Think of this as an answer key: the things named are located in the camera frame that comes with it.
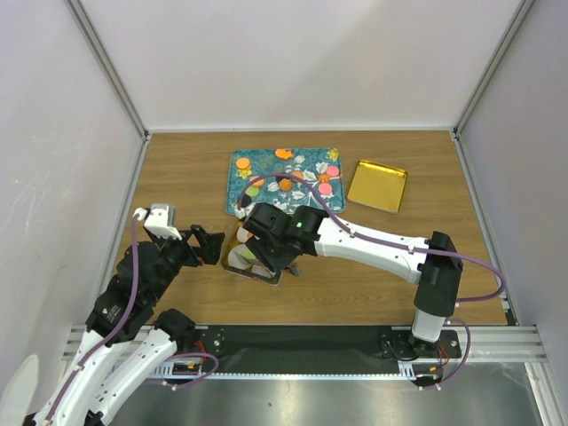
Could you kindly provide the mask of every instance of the orange fish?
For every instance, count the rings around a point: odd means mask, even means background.
[[[280,148],[277,149],[274,153],[281,160],[289,160],[290,158],[294,158],[292,151],[290,151],[289,149]]]

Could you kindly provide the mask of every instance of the pink cookie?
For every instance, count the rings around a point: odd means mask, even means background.
[[[336,176],[339,176],[339,168],[337,166],[327,166],[326,173],[330,177],[335,178]]]
[[[330,195],[333,190],[330,184],[319,184],[318,189],[322,195]]]

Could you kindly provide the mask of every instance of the gray floor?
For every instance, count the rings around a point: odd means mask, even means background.
[[[143,386],[112,426],[542,425],[524,365],[468,365],[442,391],[406,382],[208,380]]]

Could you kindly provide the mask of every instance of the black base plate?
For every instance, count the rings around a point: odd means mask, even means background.
[[[388,336],[401,358],[410,358],[410,330],[390,326],[209,326],[197,330],[219,373],[268,375],[397,374],[398,361],[385,347]],[[459,358],[457,334],[442,332],[450,358]],[[438,359],[438,349],[422,358]],[[213,361],[205,364],[205,371]]]
[[[440,358],[438,352],[438,344],[422,346],[419,352],[410,344],[411,339],[410,330],[392,329],[390,327],[382,330],[381,333],[381,349],[382,358],[384,359],[399,359],[406,360],[415,358]],[[439,338],[439,346],[443,346],[450,359],[458,359],[462,357],[462,350],[460,349],[458,334],[453,330],[443,330]]]

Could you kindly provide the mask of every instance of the floral pattern tray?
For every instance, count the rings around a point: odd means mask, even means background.
[[[276,149],[240,149],[233,152],[225,204],[228,214],[234,215],[237,198],[252,177],[273,172],[302,173],[303,178],[316,189],[318,186],[321,190],[327,189],[326,194],[321,195],[334,212],[341,213],[345,210],[341,160],[336,148],[290,148],[285,151],[291,152],[290,158],[286,160],[276,156]],[[249,160],[249,166],[244,170],[237,168],[236,164],[242,158]],[[332,176],[326,173],[327,168]],[[294,182],[290,190],[284,191],[273,177],[266,179],[258,188],[258,194],[251,196],[251,199],[253,202],[273,204],[289,214],[294,213],[299,206],[321,207],[304,185]]]

